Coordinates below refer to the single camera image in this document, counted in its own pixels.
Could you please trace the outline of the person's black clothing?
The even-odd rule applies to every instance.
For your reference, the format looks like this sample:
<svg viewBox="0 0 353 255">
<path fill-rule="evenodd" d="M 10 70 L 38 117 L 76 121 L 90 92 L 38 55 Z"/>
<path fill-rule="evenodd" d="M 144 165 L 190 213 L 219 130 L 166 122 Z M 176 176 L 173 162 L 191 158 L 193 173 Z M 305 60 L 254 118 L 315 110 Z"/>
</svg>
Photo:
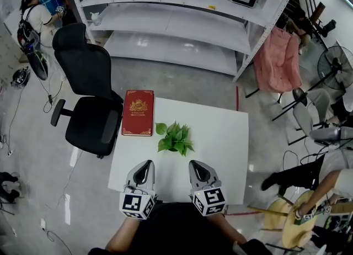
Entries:
<svg viewBox="0 0 353 255">
<path fill-rule="evenodd" d="M 192 203 L 157 204 L 140 221 L 127 252 L 95 247 L 87 255 L 272 255 L 257 239 L 232 243 Z"/>
</svg>

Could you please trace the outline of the brown wooden post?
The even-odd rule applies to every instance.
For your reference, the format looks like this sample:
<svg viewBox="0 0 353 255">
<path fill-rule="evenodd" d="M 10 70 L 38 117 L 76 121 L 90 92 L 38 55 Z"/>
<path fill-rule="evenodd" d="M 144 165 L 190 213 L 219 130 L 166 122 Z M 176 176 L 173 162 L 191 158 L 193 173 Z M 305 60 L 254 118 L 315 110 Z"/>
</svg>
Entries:
<svg viewBox="0 0 353 255">
<path fill-rule="evenodd" d="M 320 2 L 310 17 L 311 22 L 316 23 L 318 21 L 319 17 L 324 12 L 324 10 L 325 10 L 325 5 L 322 2 Z"/>
</svg>

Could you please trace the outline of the black round device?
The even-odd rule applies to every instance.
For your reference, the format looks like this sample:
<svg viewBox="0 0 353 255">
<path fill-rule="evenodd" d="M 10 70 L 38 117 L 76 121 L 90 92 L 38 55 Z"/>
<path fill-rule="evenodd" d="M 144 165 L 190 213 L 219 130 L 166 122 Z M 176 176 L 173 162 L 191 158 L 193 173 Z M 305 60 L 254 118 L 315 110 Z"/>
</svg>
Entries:
<svg viewBox="0 0 353 255">
<path fill-rule="evenodd" d="M 20 68 L 13 74 L 10 85 L 16 89 L 24 88 L 30 78 L 30 69 L 28 66 Z"/>
</svg>

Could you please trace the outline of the grey folding chair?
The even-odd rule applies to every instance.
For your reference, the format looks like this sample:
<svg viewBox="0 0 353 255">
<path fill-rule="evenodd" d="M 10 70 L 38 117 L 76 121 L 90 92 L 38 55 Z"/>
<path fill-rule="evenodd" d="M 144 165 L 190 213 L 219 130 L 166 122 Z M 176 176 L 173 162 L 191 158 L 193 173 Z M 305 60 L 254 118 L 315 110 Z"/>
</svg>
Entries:
<svg viewBox="0 0 353 255">
<path fill-rule="evenodd" d="M 349 142 L 353 142 L 353 127 L 342 126 L 316 129 L 309 133 L 309 137 L 317 144 L 323 146 L 344 146 Z"/>
<path fill-rule="evenodd" d="M 306 137 L 309 137 L 309 134 L 314 130 L 314 127 L 323 127 L 326 122 L 326 115 L 330 106 L 329 93 L 323 88 L 318 88 L 305 93 L 304 98 L 307 98 L 310 102 L 312 102 L 316 108 L 318 113 L 318 123 L 314 124 L 309 110 L 302 102 L 298 100 L 298 102 L 293 107 L 293 116 L 299 125 L 299 130 L 304 133 L 304 136 L 289 142 L 289 146 L 304 140 Z"/>
</svg>

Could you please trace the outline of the person's right forearm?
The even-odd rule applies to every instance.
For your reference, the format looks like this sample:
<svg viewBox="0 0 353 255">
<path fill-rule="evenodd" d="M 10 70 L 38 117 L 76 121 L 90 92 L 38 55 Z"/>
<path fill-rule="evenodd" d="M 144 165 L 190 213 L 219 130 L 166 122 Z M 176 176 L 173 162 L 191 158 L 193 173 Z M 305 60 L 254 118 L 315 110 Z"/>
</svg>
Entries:
<svg viewBox="0 0 353 255">
<path fill-rule="evenodd" d="M 247 243 L 247 239 L 239 233 L 233 226 L 226 220 L 222 213 L 206 216 L 208 221 L 221 230 L 221 232 L 232 242 L 239 245 Z"/>
</svg>

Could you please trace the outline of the green potted plant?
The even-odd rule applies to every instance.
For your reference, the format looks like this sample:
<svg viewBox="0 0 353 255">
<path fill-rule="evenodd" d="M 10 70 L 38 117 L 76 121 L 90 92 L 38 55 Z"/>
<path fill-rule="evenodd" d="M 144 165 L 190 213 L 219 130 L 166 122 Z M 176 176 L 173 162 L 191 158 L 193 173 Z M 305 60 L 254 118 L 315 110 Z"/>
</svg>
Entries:
<svg viewBox="0 0 353 255">
<path fill-rule="evenodd" d="M 158 152 L 179 152 L 186 157 L 188 151 L 195 151 L 190 139 L 191 128 L 187 125 L 181 126 L 176 121 L 170 126 L 165 123 L 156 123 L 156 134 L 163 136 L 158 142 Z"/>
</svg>

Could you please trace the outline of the white metal shelving unit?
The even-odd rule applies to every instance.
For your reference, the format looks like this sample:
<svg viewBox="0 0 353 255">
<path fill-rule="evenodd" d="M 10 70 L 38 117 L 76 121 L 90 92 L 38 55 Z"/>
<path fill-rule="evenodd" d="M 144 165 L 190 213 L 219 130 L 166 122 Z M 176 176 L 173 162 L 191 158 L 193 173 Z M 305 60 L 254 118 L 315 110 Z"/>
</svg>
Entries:
<svg viewBox="0 0 353 255">
<path fill-rule="evenodd" d="M 112 57 L 202 68 L 238 79 L 289 0 L 74 0 L 90 42 Z M 99 12 L 94 26 L 91 13 Z"/>
</svg>

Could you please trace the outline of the black office chair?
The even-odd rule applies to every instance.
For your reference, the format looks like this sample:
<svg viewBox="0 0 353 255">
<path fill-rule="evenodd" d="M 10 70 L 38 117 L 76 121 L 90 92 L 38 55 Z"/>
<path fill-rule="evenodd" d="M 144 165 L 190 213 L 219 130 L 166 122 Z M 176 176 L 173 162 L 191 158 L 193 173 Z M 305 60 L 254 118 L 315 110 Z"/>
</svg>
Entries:
<svg viewBox="0 0 353 255">
<path fill-rule="evenodd" d="M 52 113 L 51 125 L 68 116 L 65 138 L 73 146 L 96 155 L 111 154 L 120 127 L 124 100 L 111 87 L 111 58 L 101 46 L 85 37 L 86 25 L 73 23 L 54 35 L 55 58 L 73 92 L 80 95 L 73 110 L 60 99 Z"/>
</svg>

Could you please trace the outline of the dark green box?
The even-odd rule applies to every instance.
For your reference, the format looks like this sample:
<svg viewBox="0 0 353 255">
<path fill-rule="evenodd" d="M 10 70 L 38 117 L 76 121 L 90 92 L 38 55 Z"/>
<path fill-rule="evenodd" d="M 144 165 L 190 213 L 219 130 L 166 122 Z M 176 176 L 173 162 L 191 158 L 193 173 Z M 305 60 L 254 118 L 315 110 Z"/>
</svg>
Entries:
<svg viewBox="0 0 353 255">
<path fill-rule="evenodd" d="M 303 214 L 301 215 L 299 212 L 300 212 L 300 209 L 301 207 L 298 207 L 296 210 L 295 210 L 295 213 L 294 213 L 294 216 L 295 216 L 295 219 L 294 219 L 294 224 L 295 225 L 301 225 L 301 224 L 304 224 L 305 222 L 309 221 L 309 220 L 312 220 L 314 217 L 315 217 L 315 214 L 316 214 L 316 211 L 317 211 L 317 207 L 314 206 L 310 209 L 310 211 L 307 213 L 307 214 Z"/>
</svg>

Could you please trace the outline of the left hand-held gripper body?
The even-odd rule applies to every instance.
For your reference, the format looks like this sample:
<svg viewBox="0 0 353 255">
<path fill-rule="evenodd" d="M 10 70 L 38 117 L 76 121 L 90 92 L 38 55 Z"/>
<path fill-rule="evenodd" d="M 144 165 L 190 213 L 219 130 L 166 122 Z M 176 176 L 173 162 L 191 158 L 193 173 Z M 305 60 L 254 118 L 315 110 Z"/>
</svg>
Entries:
<svg viewBox="0 0 353 255">
<path fill-rule="evenodd" d="M 119 210 L 126 217 L 147 220 L 154 205 L 156 193 L 153 189 L 124 185 L 120 193 Z"/>
</svg>

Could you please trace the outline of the black standing fan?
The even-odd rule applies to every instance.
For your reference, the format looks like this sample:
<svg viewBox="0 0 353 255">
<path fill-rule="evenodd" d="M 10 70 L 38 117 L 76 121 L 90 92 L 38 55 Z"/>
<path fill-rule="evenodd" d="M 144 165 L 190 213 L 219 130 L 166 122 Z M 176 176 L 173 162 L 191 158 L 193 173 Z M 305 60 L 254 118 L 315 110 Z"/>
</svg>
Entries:
<svg viewBox="0 0 353 255">
<path fill-rule="evenodd" d="M 307 92 L 322 84 L 333 90 L 344 91 L 353 84 L 353 53 L 339 45 L 329 47 L 321 54 L 317 71 L 320 80 Z"/>
</svg>

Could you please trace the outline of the round wooden side table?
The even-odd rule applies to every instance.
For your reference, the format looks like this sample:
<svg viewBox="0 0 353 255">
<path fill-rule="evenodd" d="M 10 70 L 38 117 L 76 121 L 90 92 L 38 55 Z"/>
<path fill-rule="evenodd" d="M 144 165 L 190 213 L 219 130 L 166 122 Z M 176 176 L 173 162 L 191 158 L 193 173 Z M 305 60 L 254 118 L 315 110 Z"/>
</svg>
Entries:
<svg viewBox="0 0 353 255">
<path fill-rule="evenodd" d="M 294 202 L 282 229 L 282 244 L 285 248 L 303 247 L 310 240 L 317 215 L 301 225 L 295 225 L 293 222 L 295 210 L 306 203 L 312 194 L 313 191 L 306 191 Z"/>
</svg>

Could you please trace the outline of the light wooden stool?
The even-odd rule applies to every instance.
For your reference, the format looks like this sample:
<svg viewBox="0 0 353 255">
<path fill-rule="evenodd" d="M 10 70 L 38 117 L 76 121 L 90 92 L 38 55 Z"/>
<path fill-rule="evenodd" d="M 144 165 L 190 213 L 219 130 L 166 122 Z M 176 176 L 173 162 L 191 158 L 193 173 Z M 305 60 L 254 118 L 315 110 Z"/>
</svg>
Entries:
<svg viewBox="0 0 353 255">
<path fill-rule="evenodd" d="M 247 206 L 247 208 L 264 214 L 262 230 L 282 231 L 292 206 L 293 203 L 291 201 L 281 196 L 266 209 L 254 206 Z"/>
</svg>

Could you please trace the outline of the red hardcover book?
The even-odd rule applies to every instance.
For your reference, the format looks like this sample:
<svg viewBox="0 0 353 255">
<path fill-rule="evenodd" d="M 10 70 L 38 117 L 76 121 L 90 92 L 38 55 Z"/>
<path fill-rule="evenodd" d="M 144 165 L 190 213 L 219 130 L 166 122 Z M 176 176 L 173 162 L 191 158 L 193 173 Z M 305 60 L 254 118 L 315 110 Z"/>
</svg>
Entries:
<svg viewBox="0 0 353 255">
<path fill-rule="evenodd" d="M 122 115 L 121 134 L 152 136 L 154 91 L 127 90 Z"/>
</svg>

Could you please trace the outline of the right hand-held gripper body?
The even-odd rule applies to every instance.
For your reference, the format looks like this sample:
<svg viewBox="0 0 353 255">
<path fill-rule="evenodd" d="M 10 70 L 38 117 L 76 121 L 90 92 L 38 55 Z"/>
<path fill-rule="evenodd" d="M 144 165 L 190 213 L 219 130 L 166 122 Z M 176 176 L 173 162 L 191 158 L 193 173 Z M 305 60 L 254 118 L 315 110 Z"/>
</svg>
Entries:
<svg viewBox="0 0 353 255">
<path fill-rule="evenodd" d="M 192 203 L 202 216 L 223 213 L 227 196 L 220 180 L 191 193 Z"/>
</svg>

